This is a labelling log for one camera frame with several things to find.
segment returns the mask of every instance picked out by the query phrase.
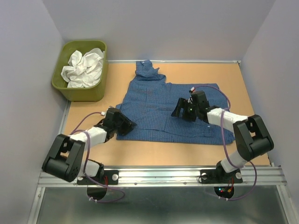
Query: laundry basket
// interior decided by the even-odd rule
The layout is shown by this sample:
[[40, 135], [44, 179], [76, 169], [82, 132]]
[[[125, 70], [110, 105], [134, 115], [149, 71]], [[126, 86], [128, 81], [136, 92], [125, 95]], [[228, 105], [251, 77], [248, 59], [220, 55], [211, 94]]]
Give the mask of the laundry basket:
[[[100, 81], [93, 87], [89, 88], [67, 88], [67, 82], [61, 77], [62, 68], [68, 65], [68, 61], [76, 50], [83, 55], [94, 49], [99, 48], [104, 52], [103, 68]], [[86, 40], [86, 41], [71, 41], [64, 45], [59, 55], [58, 62], [52, 77], [52, 85], [70, 101], [99, 101], [104, 97], [106, 79], [108, 72], [107, 62], [107, 46], [103, 41]]]

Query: wooden table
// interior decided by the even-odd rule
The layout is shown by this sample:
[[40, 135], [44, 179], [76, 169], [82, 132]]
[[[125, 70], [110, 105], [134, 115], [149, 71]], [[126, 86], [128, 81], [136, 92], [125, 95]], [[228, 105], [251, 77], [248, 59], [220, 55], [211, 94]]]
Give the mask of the wooden table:
[[[166, 82], [174, 84], [217, 83], [229, 97], [231, 112], [254, 114], [238, 64], [214, 63], [155, 63], [159, 73], [165, 74]], [[84, 116], [92, 112], [106, 111], [121, 103], [129, 82], [135, 76], [134, 63], [112, 63], [109, 65], [106, 92], [99, 102], [72, 102], [65, 125], [69, 134]], [[92, 115], [81, 125], [88, 129], [103, 117]], [[228, 152], [236, 150], [235, 142], [227, 146]], [[223, 146], [148, 141], [127, 141], [112, 138], [105, 144], [91, 149], [90, 159], [111, 166], [192, 166], [216, 165], [225, 158]], [[269, 165], [265, 154], [253, 160], [256, 165]]]

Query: olive green basket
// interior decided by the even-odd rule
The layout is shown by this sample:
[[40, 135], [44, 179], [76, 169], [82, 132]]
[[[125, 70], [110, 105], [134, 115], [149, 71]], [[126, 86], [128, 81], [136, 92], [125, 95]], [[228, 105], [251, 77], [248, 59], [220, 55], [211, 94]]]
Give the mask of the olive green basket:
[[[100, 81], [95, 86], [89, 88], [67, 88], [67, 82], [61, 77], [61, 71], [64, 66], [68, 65], [72, 53], [78, 50], [84, 55], [94, 48], [105, 51]], [[71, 41], [64, 45], [59, 55], [52, 77], [52, 86], [61, 91], [69, 101], [99, 101], [104, 97], [107, 72], [107, 46], [104, 42], [97, 40]]]

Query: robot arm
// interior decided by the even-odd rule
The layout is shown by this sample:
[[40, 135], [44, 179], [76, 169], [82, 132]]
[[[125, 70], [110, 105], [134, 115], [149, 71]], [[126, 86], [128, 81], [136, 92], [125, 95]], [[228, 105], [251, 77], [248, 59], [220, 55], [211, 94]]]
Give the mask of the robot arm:
[[[172, 116], [179, 117], [183, 109], [182, 118], [185, 120], [195, 121], [199, 118], [208, 124], [221, 126], [221, 114], [224, 110], [210, 106], [205, 93], [194, 90], [194, 88], [190, 90], [191, 96], [188, 100], [183, 98], [178, 100]], [[227, 158], [223, 159], [217, 163], [216, 170], [203, 170], [208, 174], [202, 183], [227, 183], [236, 172], [239, 172], [238, 168], [274, 148], [272, 138], [258, 115], [247, 117], [224, 111], [223, 127], [235, 134], [237, 151], [228, 156], [234, 166]]]
[[[135, 125], [120, 110], [109, 108], [102, 121], [86, 130], [90, 136], [90, 146], [107, 142], [115, 133], [126, 135], [134, 129]], [[72, 182], [77, 176], [83, 176], [82, 160], [87, 147], [86, 142], [87, 136], [84, 133], [70, 136], [58, 135], [43, 162], [43, 171], [68, 182]], [[101, 164], [89, 160], [86, 173], [89, 176], [96, 176], [100, 167]]]

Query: wrinkled blue cloth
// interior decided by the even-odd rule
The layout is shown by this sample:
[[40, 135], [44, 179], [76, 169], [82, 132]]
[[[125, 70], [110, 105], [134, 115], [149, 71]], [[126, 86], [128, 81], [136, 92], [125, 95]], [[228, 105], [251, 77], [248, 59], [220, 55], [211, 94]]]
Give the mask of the wrinkled blue cloth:
[[[221, 145], [221, 129], [199, 119], [185, 121], [171, 117], [178, 99], [189, 98], [189, 90], [198, 84], [165, 83], [166, 76], [158, 74], [151, 61], [136, 62], [136, 76], [130, 82], [128, 92], [117, 108], [137, 125], [126, 136], [117, 135], [118, 140], [141, 140]], [[217, 84], [208, 84], [218, 88]], [[225, 97], [217, 90], [200, 87], [210, 105], [227, 107]], [[226, 143], [232, 143], [234, 135], [225, 131]]]

